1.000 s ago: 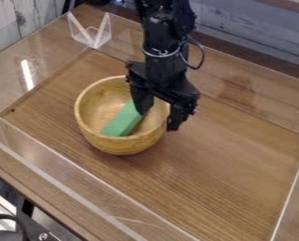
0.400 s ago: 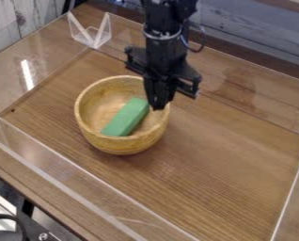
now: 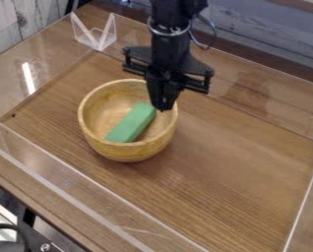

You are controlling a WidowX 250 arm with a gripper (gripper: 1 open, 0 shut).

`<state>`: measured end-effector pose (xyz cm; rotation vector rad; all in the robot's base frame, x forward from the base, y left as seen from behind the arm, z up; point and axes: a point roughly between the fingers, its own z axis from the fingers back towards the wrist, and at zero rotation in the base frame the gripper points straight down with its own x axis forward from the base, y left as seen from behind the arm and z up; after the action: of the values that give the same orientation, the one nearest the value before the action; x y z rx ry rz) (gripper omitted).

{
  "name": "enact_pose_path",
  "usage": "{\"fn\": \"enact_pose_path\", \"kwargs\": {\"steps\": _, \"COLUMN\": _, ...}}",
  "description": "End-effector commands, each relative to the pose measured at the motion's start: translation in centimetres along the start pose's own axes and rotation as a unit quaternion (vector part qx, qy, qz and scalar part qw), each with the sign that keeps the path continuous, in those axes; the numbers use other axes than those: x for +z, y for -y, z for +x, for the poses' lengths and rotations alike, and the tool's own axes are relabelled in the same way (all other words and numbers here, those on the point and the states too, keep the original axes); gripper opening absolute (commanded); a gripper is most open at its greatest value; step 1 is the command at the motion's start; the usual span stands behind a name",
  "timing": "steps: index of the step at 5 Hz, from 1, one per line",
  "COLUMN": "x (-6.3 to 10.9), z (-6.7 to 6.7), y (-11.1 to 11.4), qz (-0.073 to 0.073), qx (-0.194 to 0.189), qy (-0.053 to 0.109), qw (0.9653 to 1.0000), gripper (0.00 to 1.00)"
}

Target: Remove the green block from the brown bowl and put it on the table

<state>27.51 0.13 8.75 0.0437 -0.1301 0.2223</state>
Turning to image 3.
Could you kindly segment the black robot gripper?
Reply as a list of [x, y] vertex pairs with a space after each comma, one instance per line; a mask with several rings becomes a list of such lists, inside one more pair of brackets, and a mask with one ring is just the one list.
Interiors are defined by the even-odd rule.
[[191, 55], [194, 38], [190, 26], [148, 29], [151, 45], [127, 46], [121, 50], [123, 69], [144, 77], [153, 107], [160, 111], [171, 110], [184, 89], [203, 94], [208, 92], [214, 70]]

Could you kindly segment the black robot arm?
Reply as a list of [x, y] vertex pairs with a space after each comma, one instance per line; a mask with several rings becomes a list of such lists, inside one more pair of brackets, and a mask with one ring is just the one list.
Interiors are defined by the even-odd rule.
[[207, 0], [149, 0], [147, 28], [149, 46], [127, 46], [123, 69], [144, 77], [149, 102], [160, 110], [171, 110], [184, 89], [207, 94], [212, 68], [191, 55], [194, 19], [215, 27], [199, 13]]

